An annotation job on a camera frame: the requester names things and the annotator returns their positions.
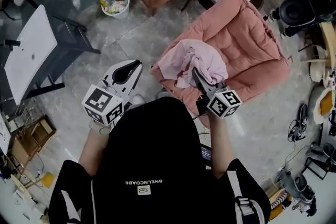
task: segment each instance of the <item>pink cushion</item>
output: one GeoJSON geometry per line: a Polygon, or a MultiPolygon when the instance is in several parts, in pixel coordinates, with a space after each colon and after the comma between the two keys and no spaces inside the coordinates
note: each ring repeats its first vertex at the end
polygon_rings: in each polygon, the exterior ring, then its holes
{"type": "MultiPolygon", "coordinates": [[[[246,0],[220,0],[184,31],[163,55],[181,39],[199,39],[214,47],[226,64],[225,84],[237,91],[243,102],[284,81],[289,65],[262,15],[246,0]]],[[[179,89],[176,80],[162,77],[157,64],[152,74],[196,115],[196,88],[179,89]]],[[[200,117],[208,126],[207,117],[200,117]]]]}

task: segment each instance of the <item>white tabletop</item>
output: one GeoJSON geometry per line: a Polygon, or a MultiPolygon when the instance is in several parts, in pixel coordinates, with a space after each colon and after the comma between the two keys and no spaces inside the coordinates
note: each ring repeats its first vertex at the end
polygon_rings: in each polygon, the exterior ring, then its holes
{"type": "Polygon", "coordinates": [[[21,45],[9,54],[5,71],[15,103],[19,105],[36,72],[57,46],[43,5],[35,10],[17,40],[21,45]]]}
{"type": "Polygon", "coordinates": [[[7,155],[10,139],[11,134],[9,133],[8,128],[3,119],[3,115],[0,112],[0,148],[5,155],[7,155]]]}

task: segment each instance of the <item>gray marble floor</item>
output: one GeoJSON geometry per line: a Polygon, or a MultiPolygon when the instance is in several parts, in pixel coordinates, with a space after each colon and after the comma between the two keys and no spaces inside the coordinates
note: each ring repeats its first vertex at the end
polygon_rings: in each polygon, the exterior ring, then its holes
{"type": "MultiPolygon", "coordinates": [[[[57,0],[43,1],[50,8],[58,7],[57,0]]],[[[140,59],[144,70],[133,94],[142,94],[146,101],[154,100],[161,86],[150,75],[150,67],[164,49],[204,11],[197,1],[192,1],[181,13],[185,1],[169,2],[153,17],[149,17],[140,0],[131,0],[129,16],[116,20],[102,13],[97,0],[71,0],[76,12],[65,8],[63,14],[85,24],[89,40],[102,53],[80,56],[62,78],[66,84],[64,89],[37,98],[57,128],[57,133],[39,154],[46,170],[57,176],[64,160],[78,160],[89,131],[89,118],[81,101],[89,86],[96,83],[111,65],[126,59],[140,59]]],[[[279,2],[281,0],[265,0],[261,12],[265,14],[279,2]]],[[[281,27],[277,23],[271,25],[277,37],[281,27]]],[[[294,144],[287,140],[288,127],[296,118],[299,105],[308,102],[313,87],[308,64],[300,62],[300,59],[307,57],[307,51],[298,52],[304,46],[302,36],[280,40],[280,43],[291,65],[289,78],[244,104],[227,120],[237,156],[259,183],[274,178],[277,170],[284,165],[286,156],[293,151],[294,144]]],[[[198,120],[196,124],[199,132],[203,132],[204,128],[198,120]]],[[[309,122],[307,138],[296,143],[292,156],[310,144],[317,129],[309,122]]],[[[200,135],[200,138],[205,144],[210,141],[209,135],[200,135]]],[[[304,152],[301,151],[289,163],[293,173],[302,168],[304,152]]],[[[52,188],[46,191],[51,194],[52,188]]]]}

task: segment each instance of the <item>floor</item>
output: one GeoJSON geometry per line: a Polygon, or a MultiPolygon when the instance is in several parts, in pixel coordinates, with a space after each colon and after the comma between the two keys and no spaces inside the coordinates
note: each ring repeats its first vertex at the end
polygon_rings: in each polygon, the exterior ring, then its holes
{"type": "MultiPolygon", "coordinates": [[[[67,69],[62,78],[66,83],[64,89],[37,98],[39,105],[57,128],[56,135],[39,156],[45,168],[57,175],[64,160],[78,160],[85,143],[89,118],[81,101],[89,86],[96,83],[114,63],[140,59],[144,69],[133,94],[142,94],[146,101],[154,100],[161,86],[150,75],[150,67],[170,42],[204,9],[197,1],[192,1],[181,13],[180,9],[186,0],[174,0],[159,9],[153,17],[149,17],[140,0],[131,0],[129,16],[123,20],[115,20],[102,13],[98,0],[39,1],[48,10],[59,11],[85,24],[92,46],[101,50],[101,55],[83,54],[67,69]]],[[[261,12],[268,12],[280,2],[281,0],[265,0],[261,12]]],[[[23,24],[29,18],[26,14],[33,12],[26,4],[19,11],[13,10],[15,14],[23,16],[23,24]]],[[[0,35],[13,37],[19,33],[21,27],[18,22],[5,21],[4,25],[6,29],[0,35]]],[[[279,26],[273,23],[271,28],[279,37],[279,26]]],[[[298,52],[304,46],[302,36],[297,35],[286,40],[279,38],[279,41],[291,65],[289,78],[283,84],[244,104],[235,115],[227,119],[230,139],[237,156],[260,184],[268,178],[274,178],[277,170],[284,165],[286,156],[293,151],[294,144],[287,140],[288,128],[296,118],[299,104],[308,103],[313,87],[308,65],[300,62],[307,57],[307,51],[298,52]]],[[[204,128],[197,120],[196,124],[202,133],[204,128]]],[[[308,123],[307,138],[296,143],[295,154],[314,140],[317,130],[312,122],[308,123]]],[[[209,135],[200,135],[205,144],[209,138],[209,135]]],[[[289,163],[294,174],[303,166],[304,152],[301,151],[289,163]]]]}

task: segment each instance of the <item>towel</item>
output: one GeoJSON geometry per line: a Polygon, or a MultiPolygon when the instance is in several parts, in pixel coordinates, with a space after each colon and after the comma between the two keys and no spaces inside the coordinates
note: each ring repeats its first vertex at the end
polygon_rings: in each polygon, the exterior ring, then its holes
{"type": "Polygon", "coordinates": [[[226,80],[225,63],[218,51],[200,40],[183,39],[158,61],[164,79],[177,80],[176,87],[196,87],[192,76],[196,68],[211,85],[226,80]]]}

